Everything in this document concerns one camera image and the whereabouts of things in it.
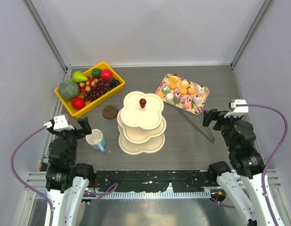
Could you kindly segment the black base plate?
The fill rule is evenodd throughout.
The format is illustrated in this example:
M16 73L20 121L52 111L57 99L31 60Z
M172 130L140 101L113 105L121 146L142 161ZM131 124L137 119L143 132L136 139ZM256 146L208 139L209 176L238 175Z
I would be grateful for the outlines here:
M116 192L165 192L172 186L175 193L202 192L205 187L217 187L204 170L103 170L95 173L94 188L103 192L117 183Z

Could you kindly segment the red apple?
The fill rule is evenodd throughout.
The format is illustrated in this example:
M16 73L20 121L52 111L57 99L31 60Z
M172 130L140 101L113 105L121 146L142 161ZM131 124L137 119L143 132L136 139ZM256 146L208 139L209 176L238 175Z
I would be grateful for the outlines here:
M86 106L86 102L81 97L75 97L71 100L71 105L74 109L81 110L82 108Z
M100 73L100 78L103 80L110 80L113 77L113 73L109 69L104 69Z

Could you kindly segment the white dome cake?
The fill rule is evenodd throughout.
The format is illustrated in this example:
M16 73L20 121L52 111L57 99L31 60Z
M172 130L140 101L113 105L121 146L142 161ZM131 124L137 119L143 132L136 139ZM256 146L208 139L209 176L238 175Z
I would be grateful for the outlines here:
M166 94L166 96L165 96L166 101L173 102L173 99L174 99L174 95L172 93Z

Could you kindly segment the orange biscuit upper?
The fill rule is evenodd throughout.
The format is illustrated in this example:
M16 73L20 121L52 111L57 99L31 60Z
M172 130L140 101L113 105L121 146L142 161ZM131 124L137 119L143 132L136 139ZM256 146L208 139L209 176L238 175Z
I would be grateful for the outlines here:
M177 84L172 82L169 84L170 89L176 89L177 88Z

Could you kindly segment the orange biscuit far left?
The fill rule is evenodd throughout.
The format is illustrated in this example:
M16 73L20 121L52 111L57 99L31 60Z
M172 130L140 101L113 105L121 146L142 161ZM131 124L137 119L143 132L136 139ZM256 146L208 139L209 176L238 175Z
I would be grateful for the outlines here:
M164 97L165 97L164 93L161 92L161 91L157 92L157 95L158 95L160 98L164 98Z

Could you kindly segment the red apple back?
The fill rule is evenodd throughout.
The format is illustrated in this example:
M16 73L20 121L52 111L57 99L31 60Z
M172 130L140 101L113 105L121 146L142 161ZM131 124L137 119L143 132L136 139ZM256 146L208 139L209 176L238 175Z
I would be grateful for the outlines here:
M103 80L110 80L113 77L113 73L109 69L104 69L100 73L100 78Z

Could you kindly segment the red apple front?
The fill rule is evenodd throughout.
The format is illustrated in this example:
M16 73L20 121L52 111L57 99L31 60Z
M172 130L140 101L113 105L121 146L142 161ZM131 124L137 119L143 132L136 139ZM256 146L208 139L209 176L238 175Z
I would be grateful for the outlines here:
M81 97L75 97L71 100L71 105L74 109L81 110L82 108L86 106L86 102Z

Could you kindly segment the purple grape bunch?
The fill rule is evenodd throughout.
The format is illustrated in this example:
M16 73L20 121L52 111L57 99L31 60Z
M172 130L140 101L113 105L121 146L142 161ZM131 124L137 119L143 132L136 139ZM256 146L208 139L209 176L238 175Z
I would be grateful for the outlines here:
M120 81L112 78L110 80L103 80L103 79L98 79L98 83L91 89L90 92L87 92L84 95L84 100L85 101L90 101L93 102L99 97L103 96L107 92L111 91L118 85L120 85Z

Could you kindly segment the green lime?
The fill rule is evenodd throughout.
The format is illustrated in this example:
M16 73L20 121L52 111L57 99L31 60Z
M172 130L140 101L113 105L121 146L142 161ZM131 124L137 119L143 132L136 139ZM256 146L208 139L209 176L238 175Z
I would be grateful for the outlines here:
M101 77L101 72L102 72L101 69L99 69L99 68L94 68L94 69L91 71L92 77L93 77L93 78L100 78L100 77Z

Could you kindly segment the blue white mug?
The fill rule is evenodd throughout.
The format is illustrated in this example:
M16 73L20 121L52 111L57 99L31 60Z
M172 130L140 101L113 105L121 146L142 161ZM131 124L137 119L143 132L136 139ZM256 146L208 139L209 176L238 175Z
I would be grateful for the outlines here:
M95 150L105 152L106 140L99 129L93 129L91 134L86 135L86 141Z

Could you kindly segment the cream three-tier cake stand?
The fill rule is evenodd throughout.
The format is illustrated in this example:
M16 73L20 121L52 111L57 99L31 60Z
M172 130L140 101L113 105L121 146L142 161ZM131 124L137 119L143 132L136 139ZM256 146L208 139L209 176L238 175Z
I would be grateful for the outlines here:
M129 155L156 153L165 144L164 102L156 94L133 91L123 101L117 115L118 144Z

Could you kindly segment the green pear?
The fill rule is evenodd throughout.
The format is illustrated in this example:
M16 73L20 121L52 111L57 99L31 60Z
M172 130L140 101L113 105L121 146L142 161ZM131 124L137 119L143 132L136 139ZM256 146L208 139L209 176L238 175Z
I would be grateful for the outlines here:
M75 71L73 73L73 76L72 76L72 80L75 82L75 83L80 83L80 82L85 82L88 80L88 78L81 72L81 71Z

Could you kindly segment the white swiss roll cake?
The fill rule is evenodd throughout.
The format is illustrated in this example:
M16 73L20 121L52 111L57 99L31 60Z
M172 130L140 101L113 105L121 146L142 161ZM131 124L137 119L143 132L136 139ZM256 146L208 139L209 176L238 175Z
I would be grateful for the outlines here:
M195 86L195 91L196 91L196 93L197 93L198 95L203 95L204 92L205 92L204 86L203 86L203 85L199 85L199 84L197 84L197 85Z

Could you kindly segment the yellow swiss roll cake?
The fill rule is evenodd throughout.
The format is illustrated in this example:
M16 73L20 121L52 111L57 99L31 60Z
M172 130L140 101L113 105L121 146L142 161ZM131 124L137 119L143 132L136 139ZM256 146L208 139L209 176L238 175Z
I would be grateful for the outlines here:
M179 76L178 76L178 74L172 74L172 75L170 76L170 78L169 78L169 81L170 81L171 83L178 83L178 81L179 81Z

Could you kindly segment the green melon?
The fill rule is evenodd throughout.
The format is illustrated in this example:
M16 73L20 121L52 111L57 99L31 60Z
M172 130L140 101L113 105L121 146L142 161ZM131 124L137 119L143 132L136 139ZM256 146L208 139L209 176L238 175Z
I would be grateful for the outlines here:
M77 83L71 80L63 81L58 87L58 93L62 98L72 100L80 95L80 89Z

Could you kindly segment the grey slice cake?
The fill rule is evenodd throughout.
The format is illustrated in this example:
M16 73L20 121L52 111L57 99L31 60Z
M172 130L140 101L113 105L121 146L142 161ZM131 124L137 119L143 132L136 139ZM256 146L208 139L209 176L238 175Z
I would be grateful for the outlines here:
M178 105L181 102L181 93L175 93L173 95L173 103Z

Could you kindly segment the red yellow cherries cluster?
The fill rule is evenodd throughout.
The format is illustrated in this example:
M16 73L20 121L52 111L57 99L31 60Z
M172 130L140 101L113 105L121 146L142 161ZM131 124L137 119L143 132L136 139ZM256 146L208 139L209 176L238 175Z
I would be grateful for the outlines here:
M78 86L80 88L81 94L85 95L87 92L90 92L91 89L98 83L98 81L99 80L97 78L93 78L87 81L80 82Z

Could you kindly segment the grey white cream cake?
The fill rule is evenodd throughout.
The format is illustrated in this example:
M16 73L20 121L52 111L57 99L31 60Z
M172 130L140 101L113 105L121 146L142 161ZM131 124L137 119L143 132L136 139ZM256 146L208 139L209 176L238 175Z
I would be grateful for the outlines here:
M193 96L193 102L197 105L200 105L202 103L202 98L199 95Z

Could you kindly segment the floral serving tray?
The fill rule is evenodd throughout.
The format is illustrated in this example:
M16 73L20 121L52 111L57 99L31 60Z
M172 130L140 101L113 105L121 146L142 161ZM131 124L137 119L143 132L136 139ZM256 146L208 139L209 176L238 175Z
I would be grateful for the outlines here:
M177 74L167 74L155 94L165 103L199 115L207 101L210 90L204 85L181 78Z

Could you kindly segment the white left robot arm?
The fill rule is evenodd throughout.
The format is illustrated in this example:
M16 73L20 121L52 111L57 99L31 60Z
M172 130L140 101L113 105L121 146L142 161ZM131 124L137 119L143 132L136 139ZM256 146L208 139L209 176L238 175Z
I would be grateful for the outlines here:
M50 202L45 219L47 226L74 226L86 188L95 183L93 166L76 163L78 140L92 132L87 117L77 122L80 129L70 125L68 116L63 114L44 124L57 136L48 147L46 196Z

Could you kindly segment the metal serving tongs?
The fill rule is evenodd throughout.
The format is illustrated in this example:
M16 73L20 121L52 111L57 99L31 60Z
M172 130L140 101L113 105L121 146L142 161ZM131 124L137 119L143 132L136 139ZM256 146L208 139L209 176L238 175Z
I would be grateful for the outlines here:
M190 119L186 114L184 110L179 110L179 112L182 114L183 118L191 124L191 126L199 132L203 137L205 137L208 141L211 143L215 143L216 139L213 136L211 130L209 127L203 127L203 120L204 116L202 113L199 115L195 115L195 119Z

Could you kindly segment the green dome cake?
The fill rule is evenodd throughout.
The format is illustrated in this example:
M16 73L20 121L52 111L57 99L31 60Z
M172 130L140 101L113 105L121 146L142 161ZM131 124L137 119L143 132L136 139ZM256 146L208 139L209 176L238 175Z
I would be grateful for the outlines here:
M164 93L165 95L167 95L168 93L171 92L171 89L170 89L169 86L163 86L163 87L161 88L161 92Z

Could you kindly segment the orange biscuit right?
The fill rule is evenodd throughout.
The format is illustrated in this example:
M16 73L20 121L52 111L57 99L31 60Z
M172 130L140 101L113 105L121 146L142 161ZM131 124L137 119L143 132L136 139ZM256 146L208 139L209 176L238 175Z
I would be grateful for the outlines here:
M190 87L190 88L188 88L187 89L187 92L190 94L190 95L193 95L193 94L195 94L195 89L193 88L193 87Z

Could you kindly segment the yellow dome cake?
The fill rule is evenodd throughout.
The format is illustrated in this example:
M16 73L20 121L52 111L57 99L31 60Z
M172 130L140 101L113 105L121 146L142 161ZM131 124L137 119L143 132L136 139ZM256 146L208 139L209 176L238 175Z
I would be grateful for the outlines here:
M189 86L189 82L187 80L181 80L180 87L187 89Z

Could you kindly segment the yellow plastic fruit bin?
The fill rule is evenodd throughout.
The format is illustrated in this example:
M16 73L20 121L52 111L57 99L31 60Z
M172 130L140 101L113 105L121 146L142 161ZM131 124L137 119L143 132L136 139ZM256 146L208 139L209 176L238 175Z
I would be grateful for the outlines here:
M125 81L106 62L101 62L98 65L96 65L96 66L84 71L83 74L88 78L88 80L93 79L91 71L94 68L99 68L101 70L104 70L104 69L111 70L112 73L113 73L113 77L112 78L115 78L115 79L119 80L120 81L120 85L118 85L117 87L115 87L114 89L112 89L111 91L107 92L106 94L104 94L103 96L99 97L98 99L96 99L93 102L85 101L86 102L86 106L84 108L82 108L81 110L74 109L72 107L72 105L71 105L71 100L66 100L66 99L62 98L58 93L58 87L57 87L55 89L56 95L61 100L61 102L63 103L63 105L65 106L65 108L69 112L69 114L71 116L75 117L75 118L80 118L82 115L86 114L87 112L89 112L90 110L92 110L93 108L98 106L99 104L103 103L105 100L107 100L111 96L115 95L116 93L118 93L119 91L121 91L124 88ZM81 97L81 98L84 99L84 95L82 95L81 93L80 93L80 95L78 97Z

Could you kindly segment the orange biscuit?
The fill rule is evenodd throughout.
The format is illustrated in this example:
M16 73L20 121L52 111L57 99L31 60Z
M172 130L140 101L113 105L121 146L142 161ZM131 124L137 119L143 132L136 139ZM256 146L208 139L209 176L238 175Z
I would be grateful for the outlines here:
M180 88L180 93L181 93L182 95L187 94L187 89L186 89L186 88Z
M160 98L164 98L164 97L165 97L164 93L161 92L161 91L157 92L157 95L158 95Z
M172 82L169 84L170 89L176 89L177 88L177 84Z
M193 87L190 87L190 88L188 88L187 89L187 92L190 94L190 95L193 95L193 94L195 94L195 89L193 88Z

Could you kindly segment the brown round coaster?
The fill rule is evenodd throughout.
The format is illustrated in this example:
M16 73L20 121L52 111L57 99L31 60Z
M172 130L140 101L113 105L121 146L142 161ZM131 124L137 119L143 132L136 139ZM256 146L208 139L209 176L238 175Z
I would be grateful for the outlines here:
M108 105L104 107L102 111L102 115L106 119L113 119L117 116L118 114L118 108L114 105Z

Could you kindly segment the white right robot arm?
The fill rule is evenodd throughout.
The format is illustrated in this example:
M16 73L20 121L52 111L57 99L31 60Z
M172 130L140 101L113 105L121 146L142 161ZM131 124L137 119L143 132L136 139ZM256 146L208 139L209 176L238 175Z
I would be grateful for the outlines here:
M266 166L254 148L253 126L242 119L245 112L204 111L203 126L215 121L229 151L229 168L224 161L208 167L207 179L220 185L232 201L245 226L283 226L284 222L270 192Z

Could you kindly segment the orange biscuit centre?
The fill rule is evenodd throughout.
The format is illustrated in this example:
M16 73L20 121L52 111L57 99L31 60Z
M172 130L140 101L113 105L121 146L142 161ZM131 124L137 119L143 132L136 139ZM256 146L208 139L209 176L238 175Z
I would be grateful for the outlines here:
M182 95L187 94L187 89L186 89L186 88L180 88L180 93L181 93Z

